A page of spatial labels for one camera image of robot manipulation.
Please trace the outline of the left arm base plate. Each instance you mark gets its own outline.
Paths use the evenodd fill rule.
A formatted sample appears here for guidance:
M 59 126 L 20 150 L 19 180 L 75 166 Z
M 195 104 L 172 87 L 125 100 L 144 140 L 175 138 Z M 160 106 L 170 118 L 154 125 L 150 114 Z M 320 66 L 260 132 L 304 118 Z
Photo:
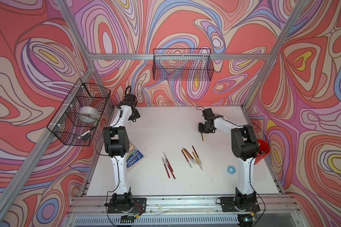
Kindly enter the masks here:
M 145 197 L 137 197 L 132 199 L 111 198 L 107 213 L 109 214 L 142 214 L 146 211 L 147 199 Z

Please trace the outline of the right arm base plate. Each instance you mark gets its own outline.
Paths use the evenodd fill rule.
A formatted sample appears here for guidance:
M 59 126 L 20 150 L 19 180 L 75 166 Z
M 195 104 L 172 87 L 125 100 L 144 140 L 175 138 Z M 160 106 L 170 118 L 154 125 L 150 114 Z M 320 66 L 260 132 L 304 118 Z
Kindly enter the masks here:
M 216 203 L 221 206 L 223 212 L 260 212 L 256 198 L 219 197 Z

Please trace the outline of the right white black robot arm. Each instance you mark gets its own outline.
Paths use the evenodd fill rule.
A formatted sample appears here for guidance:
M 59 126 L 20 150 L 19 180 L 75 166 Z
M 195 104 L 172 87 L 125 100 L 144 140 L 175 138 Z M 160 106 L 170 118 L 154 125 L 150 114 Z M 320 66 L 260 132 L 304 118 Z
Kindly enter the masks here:
M 239 211 L 259 212 L 257 193 L 253 187 L 253 167 L 260 151 L 254 128 L 249 124 L 235 124 L 211 108 L 196 107 L 202 111 L 204 122 L 198 124 L 201 134 L 222 130 L 231 137 L 233 155 L 238 161 L 238 181 L 235 189 L 234 206 Z

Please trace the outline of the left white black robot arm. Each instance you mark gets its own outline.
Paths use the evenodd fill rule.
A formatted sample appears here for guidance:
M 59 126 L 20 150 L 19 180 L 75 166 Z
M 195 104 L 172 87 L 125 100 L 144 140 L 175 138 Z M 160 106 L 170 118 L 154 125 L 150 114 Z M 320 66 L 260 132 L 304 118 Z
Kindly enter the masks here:
M 105 152 L 111 157 L 116 188 L 108 205 L 109 211 L 129 212 L 133 209 L 131 187 L 127 177 L 127 153 L 130 141 L 125 127 L 128 121 L 135 122 L 140 117 L 136 109 L 136 96 L 125 94 L 124 100 L 117 105 L 113 122 L 103 130 Z

